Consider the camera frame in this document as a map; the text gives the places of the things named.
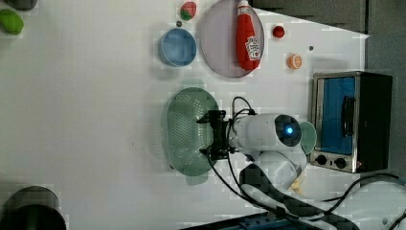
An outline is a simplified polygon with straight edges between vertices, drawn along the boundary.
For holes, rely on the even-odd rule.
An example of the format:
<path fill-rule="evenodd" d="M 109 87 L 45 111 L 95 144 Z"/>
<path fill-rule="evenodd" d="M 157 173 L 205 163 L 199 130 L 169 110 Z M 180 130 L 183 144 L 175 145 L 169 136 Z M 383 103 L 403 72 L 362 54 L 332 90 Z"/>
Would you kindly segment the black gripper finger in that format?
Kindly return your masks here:
<path fill-rule="evenodd" d="M 199 149 L 199 151 L 204 154 L 204 155 L 208 155 L 211 153 L 211 149 L 207 148 L 207 149 Z"/>
<path fill-rule="evenodd" d="M 196 121 L 198 124 L 207 124 L 210 122 L 210 117 L 203 116 L 199 120 Z"/>

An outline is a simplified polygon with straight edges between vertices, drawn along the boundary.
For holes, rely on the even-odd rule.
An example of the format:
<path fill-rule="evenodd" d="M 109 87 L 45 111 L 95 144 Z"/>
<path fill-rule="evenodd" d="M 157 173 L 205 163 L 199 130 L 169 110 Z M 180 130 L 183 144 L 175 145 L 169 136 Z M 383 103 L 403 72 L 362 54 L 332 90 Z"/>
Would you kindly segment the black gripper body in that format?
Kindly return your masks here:
<path fill-rule="evenodd" d="M 226 159 L 230 153 L 236 152 L 236 148 L 230 144 L 233 120 L 225 120 L 225 115 L 225 110 L 209 111 L 209 123 L 213 130 L 213 142 L 208 146 L 207 153 L 212 161 Z"/>

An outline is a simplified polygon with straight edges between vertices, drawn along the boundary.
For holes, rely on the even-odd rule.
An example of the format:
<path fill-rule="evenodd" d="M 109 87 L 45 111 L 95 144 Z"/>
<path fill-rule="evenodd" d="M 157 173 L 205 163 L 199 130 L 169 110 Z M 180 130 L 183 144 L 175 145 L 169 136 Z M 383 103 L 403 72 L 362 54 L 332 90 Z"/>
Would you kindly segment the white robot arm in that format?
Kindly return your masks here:
<path fill-rule="evenodd" d="M 201 152 L 208 161 L 239 151 L 250 162 L 236 181 L 241 196 L 253 205 L 318 230 L 405 230 L 405 180 L 374 173 L 353 181 L 339 196 L 322 200 L 289 187 L 307 165 L 302 124 L 284 114 L 246 116 L 226 121 L 223 110 L 197 120 L 208 124 L 214 141 Z"/>

